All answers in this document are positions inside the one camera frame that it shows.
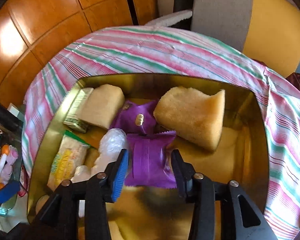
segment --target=blue object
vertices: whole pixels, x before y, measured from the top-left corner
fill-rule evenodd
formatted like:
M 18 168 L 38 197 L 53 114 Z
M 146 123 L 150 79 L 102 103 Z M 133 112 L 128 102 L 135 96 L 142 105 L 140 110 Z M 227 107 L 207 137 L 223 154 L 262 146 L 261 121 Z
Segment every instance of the blue object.
M 117 174 L 115 176 L 115 179 L 112 184 L 112 194 L 111 198 L 113 201 L 117 201 L 118 197 L 120 197 L 124 179 L 126 177 L 126 173 L 128 170 L 128 163 L 129 163 L 129 154 L 127 150 L 123 150 L 124 154 L 120 163 L 120 166 L 118 168 Z
M 0 189 L 0 203 L 7 202 L 13 195 L 17 194 L 20 190 L 18 181 L 10 181 L 4 188 Z

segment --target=striped tablecloth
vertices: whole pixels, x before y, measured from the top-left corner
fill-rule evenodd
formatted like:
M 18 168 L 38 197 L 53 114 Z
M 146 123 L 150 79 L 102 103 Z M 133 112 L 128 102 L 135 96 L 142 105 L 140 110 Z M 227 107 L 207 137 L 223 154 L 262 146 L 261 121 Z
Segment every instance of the striped tablecloth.
M 270 155 L 264 216 L 279 239 L 293 239 L 300 225 L 300 92 L 237 50 L 189 31 L 145 26 L 106 28 L 55 55 L 25 96 L 22 155 L 29 175 L 47 126 L 77 79 L 140 72 L 204 77 L 255 93 Z

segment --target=clear plastic bag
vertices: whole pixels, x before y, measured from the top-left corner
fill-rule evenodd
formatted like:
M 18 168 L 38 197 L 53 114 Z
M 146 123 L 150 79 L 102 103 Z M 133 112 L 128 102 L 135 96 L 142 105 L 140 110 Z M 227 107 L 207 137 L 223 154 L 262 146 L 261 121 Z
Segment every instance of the clear plastic bag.
M 72 177 L 71 181 L 73 183 L 85 181 L 90 179 L 91 173 L 90 169 L 86 165 L 80 165 L 75 168 L 74 176 Z
M 63 135 L 59 151 L 51 165 L 48 187 L 53 191 L 64 179 L 71 179 L 75 168 L 82 165 L 90 147 L 75 134 L 66 131 Z
M 115 162 L 122 149 L 128 148 L 127 135 L 118 128 L 110 129 L 100 140 L 100 156 L 91 168 L 91 176 L 105 171 L 107 165 Z

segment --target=orange toy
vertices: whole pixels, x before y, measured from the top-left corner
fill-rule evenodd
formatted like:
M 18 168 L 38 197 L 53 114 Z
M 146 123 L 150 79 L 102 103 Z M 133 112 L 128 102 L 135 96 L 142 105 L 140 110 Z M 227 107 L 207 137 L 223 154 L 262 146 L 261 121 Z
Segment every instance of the orange toy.
M 4 184 L 0 182 L 0 189 L 4 187 Z
M 1 155 L 2 154 L 6 154 L 6 155 L 9 154 L 9 144 L 5 144 L 5 145 L 2 146 L 2 148 L 1 148 Z

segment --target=gold label sticker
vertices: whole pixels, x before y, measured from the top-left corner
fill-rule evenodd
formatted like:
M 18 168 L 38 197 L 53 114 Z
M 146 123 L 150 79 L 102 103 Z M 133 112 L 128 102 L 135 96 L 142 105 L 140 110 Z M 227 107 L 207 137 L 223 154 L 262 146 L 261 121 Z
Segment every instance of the gold label sticker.
M 136 124 L 136 126 L 141 126 L 143 124 L 143 120 L 144 120 L 143 114 L 138 114 L 134 123 Z
M 130 104 L 126 104 L 122 107 L 122 110 L 127 110 L 130 107 Z

